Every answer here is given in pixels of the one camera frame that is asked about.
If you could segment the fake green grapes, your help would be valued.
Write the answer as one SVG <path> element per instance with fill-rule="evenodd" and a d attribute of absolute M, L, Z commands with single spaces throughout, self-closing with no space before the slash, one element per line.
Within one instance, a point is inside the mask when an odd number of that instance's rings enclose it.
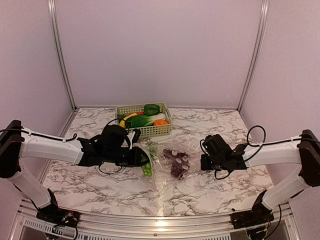
<path fill-rule="evenodd" d="M 158 160 L 157 157 L 158 147 L 155 145 L 150 145 L 148 148 L 149 154 L 149 162 L 141 167 L 143 175 L 147 177 L 151 177 L 153 175 L 153 170 L 156 165 L 156 161 Z"/>

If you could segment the clear dotted zip bag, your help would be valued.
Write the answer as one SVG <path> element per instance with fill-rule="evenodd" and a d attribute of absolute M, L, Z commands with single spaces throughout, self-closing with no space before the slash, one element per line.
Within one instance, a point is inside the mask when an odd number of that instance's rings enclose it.
<path fill-rule="evenodd" d="M 175 139 L 155 142 L 149 145 L 137 144 L 140 148 L 148 150 L 149 146 L 157 147 L 157 161 L 155 163 L 152 176 L 144 176 L 141 167 L 133 168 L 136 177 L 146 186 L 148 186 L 156 196 L 163 195 L 170 187 L 182 182 L 190 177 L 196 176 L 201 171 L 200 144 L 194 137 L 177 137 Z M 177 149 L 180 152 L 185 152 L 189 155 L 190 170 L 182 180 L 178 180 L 171 175 L 171 164 L 164 158 L 164 149 Z"/>

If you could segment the fake green leafy vegetable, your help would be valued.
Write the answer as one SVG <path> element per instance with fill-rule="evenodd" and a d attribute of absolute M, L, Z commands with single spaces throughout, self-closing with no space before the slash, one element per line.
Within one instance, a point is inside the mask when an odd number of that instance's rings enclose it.
<path fill-rule="evenodd" d="M 163 113 L 159 113 L 157 115 L 152 115 L 152 116 L 137 115 L 132 119 L 135 120 L 137 124 L 137 127 L 133 127 L 133 128 L 142 128 L 142 127 L 152 126 L 156 120 L 166 120 L 166 115 Z"/>

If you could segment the fake purple grapes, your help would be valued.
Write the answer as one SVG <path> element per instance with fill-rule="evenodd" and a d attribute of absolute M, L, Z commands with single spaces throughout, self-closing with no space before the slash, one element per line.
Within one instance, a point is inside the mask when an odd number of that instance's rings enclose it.
<path fill-rule="evenodd" d="M 189 163 L 189 155 L 186 152 L 168 148 L 165 148 L 162 153 L 164 158 L 171 164 L 170 174 L 174 178 L 182 180 L 191 167 Z"/>

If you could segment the fake orange tangerine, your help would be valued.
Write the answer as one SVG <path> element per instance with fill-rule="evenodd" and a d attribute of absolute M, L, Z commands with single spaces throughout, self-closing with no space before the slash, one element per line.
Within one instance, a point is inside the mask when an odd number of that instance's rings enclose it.
<path fill-rule="evenodd" d="M 154 126 L 163 126 L 163 125 L 168 125 L 168 124 L 169 123 L 166 120 L 162 120 L 162 119 L 156 120 L 153 123 Z"/>

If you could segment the fake yellow lemon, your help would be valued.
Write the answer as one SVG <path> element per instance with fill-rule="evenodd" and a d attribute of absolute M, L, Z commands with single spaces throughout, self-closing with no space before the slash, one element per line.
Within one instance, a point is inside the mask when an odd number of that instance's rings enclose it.
<path fill-rule="evenodd" d="M 125 129 L 138 127 L 136 121 L 133 119 L 137 115 L 138 115 L 137 113 L 131 113 L 127 116 L 121 117 L 118 125 L 122 128 L 125 128 Z"/>

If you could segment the fake green bell pepper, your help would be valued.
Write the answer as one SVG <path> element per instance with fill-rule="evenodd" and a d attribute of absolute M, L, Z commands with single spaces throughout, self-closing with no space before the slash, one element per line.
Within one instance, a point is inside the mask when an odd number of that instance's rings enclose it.
<path fill-rule="evenodd" d="M 146 104 L 143 107 L 143 114 L 146 116 L 154 116 L 154 115 L 158 115 L 161 113 L 161 108 L 158 104 Z"/>

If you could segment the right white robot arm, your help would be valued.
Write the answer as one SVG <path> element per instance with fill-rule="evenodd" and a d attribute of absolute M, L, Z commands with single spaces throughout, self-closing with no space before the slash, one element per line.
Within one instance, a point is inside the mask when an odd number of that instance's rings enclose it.
<path fill-rule="evenodd" d="M 260 193 L 247 219 L 258 224 L 277 205 L 295 197 L 309 187 L 320 185 L 320 142 L 309 129 L 299 136 L 276 142 L 246 142 L 232 149 L 219 135 L 208 135 L 200 141 L 203 151 L 202 171 L 246 170 L 262 165 L 297 164 L 299 168 L 273 188 Z"/>

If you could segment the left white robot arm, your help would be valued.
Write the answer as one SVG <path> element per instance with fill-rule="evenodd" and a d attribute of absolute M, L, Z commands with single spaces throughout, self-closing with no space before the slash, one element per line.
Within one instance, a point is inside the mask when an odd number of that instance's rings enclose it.
<path fill-rule="evenodd" d="M 26 195 L 40 213 L 58 223 L 63 219 L 54 193 L 43 187 L 21 159 L 53 160 L 79 167 L 99 167 L 111 163 L 120 168 L 136 168 L 150 163 L 147 150 L 137 145 L 140 131 L 106 125 L 91 138 L 71 138 L 43 134 L 13 120 L 0 131 L 0 177 Z"/>

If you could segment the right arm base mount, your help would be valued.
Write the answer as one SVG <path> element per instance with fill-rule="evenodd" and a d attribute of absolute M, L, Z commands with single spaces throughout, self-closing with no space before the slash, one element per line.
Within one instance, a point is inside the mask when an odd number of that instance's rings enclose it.
<path fill-rule="evenodd" d="M 263 196 L 267 191 L 260 193 L 255 200 L 251 210 L 234 212 L 230 215 L 231 223 L 234 229 L 253 227 L 260 224 L 272 222 L 275 217 L 272 210 L 263 205 Z"/>

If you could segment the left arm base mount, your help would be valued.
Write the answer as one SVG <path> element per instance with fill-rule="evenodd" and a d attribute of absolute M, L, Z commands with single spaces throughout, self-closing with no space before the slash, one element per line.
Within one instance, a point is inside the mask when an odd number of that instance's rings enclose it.
<path fill-rule="evenodd" d="M 36 217 L 40 220 L 53 223 L 55 227 L 67 226 L 76 228 L 78 226 L 80 213 L 75 210 L 68 210 L 58 206 L 54 193 L 48 188 L 50 204 L 43 208 L 37 208 Z"/>

